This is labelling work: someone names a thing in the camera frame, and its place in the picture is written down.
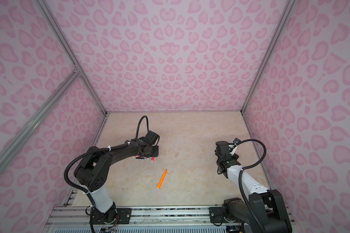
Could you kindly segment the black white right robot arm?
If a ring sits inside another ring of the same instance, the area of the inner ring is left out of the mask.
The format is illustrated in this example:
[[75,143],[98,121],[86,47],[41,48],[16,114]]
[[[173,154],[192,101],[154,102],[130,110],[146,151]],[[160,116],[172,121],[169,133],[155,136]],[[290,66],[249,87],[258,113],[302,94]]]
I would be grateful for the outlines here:
[[[236,149],[247,142],[260,144],[263,154],[254,164],[242,166]],[[218,174],[234,182],[241,197],[224,200],[221,207],[209,208],[210,222],[217,227],[223,223],[238,223],[242,233],[247,229],[252,233],[291,233],[293,229],[281,193],[265,187],[248,174],[249,169],[265,159],[265,144],[257,139],[236,138],[231,143],[218,141],[215,147]]]

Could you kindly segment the orange pen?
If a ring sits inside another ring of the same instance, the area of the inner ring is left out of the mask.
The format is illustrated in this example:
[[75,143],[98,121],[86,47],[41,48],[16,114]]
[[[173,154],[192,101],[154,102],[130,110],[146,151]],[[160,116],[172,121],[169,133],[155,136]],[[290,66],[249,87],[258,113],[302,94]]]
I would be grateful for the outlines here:
[[163,173],[163,175],[162,175],[162,177],[161,177],[161,179],[160,179],[160,181],[159,181],[159,183],[157,185],[157,189],[161,188],[161,185],[162,185],[162,183],[163,183],[163,181],[164,181],[164,179],[166,177],[166,174],[167,174],[167,170],[164,171],[164,173]]

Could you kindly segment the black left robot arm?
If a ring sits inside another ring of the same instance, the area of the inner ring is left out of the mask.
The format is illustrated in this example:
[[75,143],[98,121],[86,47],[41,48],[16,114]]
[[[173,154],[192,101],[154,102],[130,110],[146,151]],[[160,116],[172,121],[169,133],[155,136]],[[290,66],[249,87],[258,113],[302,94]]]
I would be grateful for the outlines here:
[[110,167],[129,157],[137,159],[158,157],[159,139],[158,134],[148,131],[144,137],[128,140],[114,147],[91,147],[80,159],[74,177],[91,202],[92,222],[107,224],[117,222],[116,205],[106,188]]

